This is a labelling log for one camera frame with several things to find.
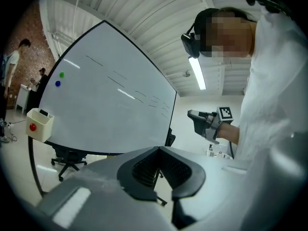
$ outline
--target vr headset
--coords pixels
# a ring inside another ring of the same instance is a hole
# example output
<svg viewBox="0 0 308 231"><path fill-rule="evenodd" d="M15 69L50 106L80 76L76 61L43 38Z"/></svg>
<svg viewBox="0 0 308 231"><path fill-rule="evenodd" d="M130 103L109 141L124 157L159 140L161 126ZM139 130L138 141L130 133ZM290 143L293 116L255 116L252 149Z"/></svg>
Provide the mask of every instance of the vr headset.
<svg viewBox="0 0 308 231"><path fill-rule="evenodd" d="M246 0L247 3L251 6L255 4L255 1L262 6L265 6L270 13L279 13L283 12L294 20L302 31L306 34L307 37L307 23L303 21L304 16L300 16L298 10L296 9L296 2L291 3L291 0ZM196 21L191 26L191 28L181 36L182 43L186 52L193 58L198 58L200 53L206 57L212 56L211 47L207 47L204 42L205 40L200 40L201 33L190 33L193 27L195 27Z"/></svg>

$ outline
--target hand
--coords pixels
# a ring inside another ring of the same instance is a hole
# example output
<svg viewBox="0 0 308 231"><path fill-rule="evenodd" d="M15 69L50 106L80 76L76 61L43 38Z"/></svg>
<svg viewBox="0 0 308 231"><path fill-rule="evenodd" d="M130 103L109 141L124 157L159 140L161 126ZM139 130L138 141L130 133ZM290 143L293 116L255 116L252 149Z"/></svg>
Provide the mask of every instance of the hand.
<svg viewBox="0 0 308 231"><path fill-rule="evenodd" d="M4 91L4 99L7 99L8 98L8 90L6 89L5 91Z"/></svg>

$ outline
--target white table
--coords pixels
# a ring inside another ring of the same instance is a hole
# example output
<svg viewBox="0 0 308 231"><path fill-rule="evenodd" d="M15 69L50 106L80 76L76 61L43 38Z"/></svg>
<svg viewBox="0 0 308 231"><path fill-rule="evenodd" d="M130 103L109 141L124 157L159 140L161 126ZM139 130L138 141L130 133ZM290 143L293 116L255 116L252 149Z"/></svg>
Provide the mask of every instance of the white table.
<svg viewBox="0 0 308 231"><path fill-rule="evenodd" d="M28 103L28 97L31 89L27 89L27 86L21 84L20 89L18 92L16 104L15 104L15 110L17 109L17 106L22 107L22 114L24 113L27 103Z"/></svg>

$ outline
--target person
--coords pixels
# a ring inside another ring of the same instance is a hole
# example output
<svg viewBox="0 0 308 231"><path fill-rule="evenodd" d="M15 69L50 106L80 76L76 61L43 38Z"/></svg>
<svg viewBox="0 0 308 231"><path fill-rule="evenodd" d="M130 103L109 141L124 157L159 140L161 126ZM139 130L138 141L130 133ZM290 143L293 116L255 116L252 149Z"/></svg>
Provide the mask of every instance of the person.
<svg viewBox="0 0 308 231"><path fill-rule="evenodd" d="M39 70L39 76L36 78L31 78L29 85L27 88L29 89L31 87L31 91L29 93L29 98L27 102L26 110L29 112L32 108L37 108L39 106L38 104L38 89L41 85L42 79L46 76L45 75L46 69L41 68Z"/></svg>
<svg viewBox="0 0 308 231"><path fill-rule="evenodd" d="M307 105L308 87L301 80L308 68L307 38L285 14L264 7L261 12L256 22L233 7L206 9L194 23L202 55L251 57L239 126L218 128L218 138L238 145L237 159L251 160L259 150L308 130L307 114L296 114L300 103Z"/></svg>
<svg viewBox="0 0 308 231"><path fill-rule="evenodd" d="M8 56L2 57L1 64L1 84L0 84L0 120L5 121L6 105L9 96L9 90L12 78L14 76L16 67L20 57L23 57L26 51L31 46L31 42L26 38L23 39L18 46L18 49L14 50ZM4 135L4 129L0 129L0 142L8 143L9 140Z"/></svg>

